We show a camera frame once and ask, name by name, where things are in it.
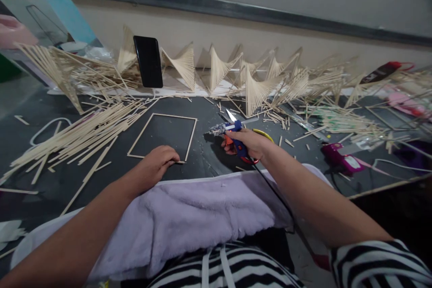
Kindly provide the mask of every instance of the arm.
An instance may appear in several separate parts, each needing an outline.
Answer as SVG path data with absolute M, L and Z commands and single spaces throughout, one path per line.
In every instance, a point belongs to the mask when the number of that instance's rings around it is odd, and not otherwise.
M 328 247 L 393 240 L 356 205 L 267 138 L 246 129 L 227 135 L 242 141 L 249 155 L 261 160 L 291 208 L 312 225 Z M 225 143 L 222 146 L 228 154 L 235 154 L 232 147 L 226 147 Z
M 0 287 L 82 287 L 127 206 L 175 161 L 180 157 L 173 148 L 155 148 L 12 269 Z

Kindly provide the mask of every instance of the lavender fleece blanket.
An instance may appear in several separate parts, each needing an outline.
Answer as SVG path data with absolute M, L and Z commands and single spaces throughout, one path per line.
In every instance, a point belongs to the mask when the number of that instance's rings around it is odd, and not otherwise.
M 80 210 L 34 229 L 13 254 L 11 268 Z M 291 228 L 292 220 L 256 171 L 159 182 L 128 206 L 88 281 L 150 278 L 171 258 L 269 227 Z

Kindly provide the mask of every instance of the dark tabletop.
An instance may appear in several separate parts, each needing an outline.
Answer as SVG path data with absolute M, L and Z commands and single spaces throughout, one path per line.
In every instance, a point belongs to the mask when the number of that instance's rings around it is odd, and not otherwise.
M 80 97 L 80 100 L 93 102 L 88 97 Z M 133 126 L 127 131 L 122 132 L 101 165 L 109 161 L 112 161 L 112 163 L 97 171 L 91 177 L 69 211 L 87 205 L 103 188 L 121 177 L 140 161 L 138 158 L 126 156 L 126 153 L 154 112 L 198 119 L 187 163 L 170 167 L 162 180 L 191 179 L 229 174 L 239 171 L 235 168 L 236 166 L 252 170 L 251 166 L 242 162 L 237 157 L 225 154 L 224 150 L 220 147 L 222 142 L 221 137 L 206 134 L 210 127 L 223 122 L 217 113 L 219 111 L 218 107 L 201 97 L 192 97 L 191 100 L 192 102 L 182 98 L 161 99 Z M 363 100 L 371 100 L 371 103 L 368 104 L 376 102 L 375 98 L 365 98 Z M 230 101 L 221 101 L 221 103 L 224 108 L 234 108 L 237 110 Z M 366 117 L 373 117 L 367 111 L 364 112 L 363 109 L 361 113 L 358 110 L 356 113 Z M 30 125 L 26 126 L 22 124 L 14 118 L 14 115 L 23 116 Z M 30 147 L 29 141 L 37 131 L 58 117 L 68 118 L 72 122 L 80 118 L 76 109 L 65 96 L 47 95 L 45 90 L 40 90 L 27 102 L 0 120 L 0 173 L 3 174 L 8 171 L 10 169 L 9 164 L 14 159 L 20 157 Z M 154 116 L 131 154 L 145 155 L 153 148 L 165 144 L 174 147 L 183 160 L 193 124 L 194 122 L 188 119 Z M 39 143 L 52 136 L 56 125 L 57 123 L 51 124 L 35 142 Z M 265 131 L 272 136 L 276 143 L 279 142 L 281 135 L 284 139 L 286 138 L 292 142 L 293 139 L 302 136 L 306 131 L 292 121 L 289 131 L 282 130 L 280 124 L 263 122 L 262 116 L 260 121 L 253 122 L 248 127 Z M 336 142 L 345 136 L 346 134 L 331 135 L 328 141 Z M 297 160 L 302 163 L 314 165 L 323 173 L 329 169 L 320 151 L 322 141 L 313 136 L 308 136 L 295 142 L 294 148 L 285 142 L 282 142 L 281 146 L 291 155 L 295 155 Z M 25 168 L 22 168 L 23 170 L 15 173 L 7 180 L 3 187 L 38 190 L 40 193 L 38 195 L 0 193 L 0 221 L 22 220 L 22 227 L 27 231 L 31 231 L 44 222 L 58 217 L 81 186 L 82 180 L 99 155 L 99 152 L 96 153 L 80 166 L 76 162 L 69 165 L 61 163 L 55 167 L 55 173 L 51 173 L 44 168 L 38 182 L 33 186 L 30 185 L 30 182 L 36 169 L 26 173 Z M 373 152 L 363 151 L 356 153 L 355 156 L 369 164 L 372 164 L 376 158 L 401 163 L 396 156 L 387 153 L 384 145 Z M 415 176 L 409 170 L 396 168 L 389 164 L 380 164 L 379 168 L 404 179 Z M 333 176 L 327 174 L 326 176 L 332 185 L 347 197 L 400 181 L 387 175 L 376 173 L 371 169 L 355 173 L 351 182 L 337 174 Z M 16 245 L 17 243 L 10 243 L 0 254 Z M 9 255 L 0 260 L 0 277 L 7 272 L 10 258 L 11 256 Z

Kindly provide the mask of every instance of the striped shirt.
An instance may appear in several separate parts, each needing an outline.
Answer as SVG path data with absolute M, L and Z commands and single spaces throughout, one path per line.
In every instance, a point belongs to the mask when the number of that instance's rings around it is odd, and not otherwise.
M 399 240 L 368 241 L 330 251 L 338 287 L 432 287 L 426 265 Z M 304 287 L 258 247 L 235 241 L 176 259 L 148 288 Z

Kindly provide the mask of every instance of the smartphone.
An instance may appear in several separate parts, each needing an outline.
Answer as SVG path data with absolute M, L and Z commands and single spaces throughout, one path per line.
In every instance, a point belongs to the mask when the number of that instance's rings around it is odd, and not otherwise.
M 162 88 L 162 67 L 156 38 L 134 36 L 141 80 L 146 88 Z

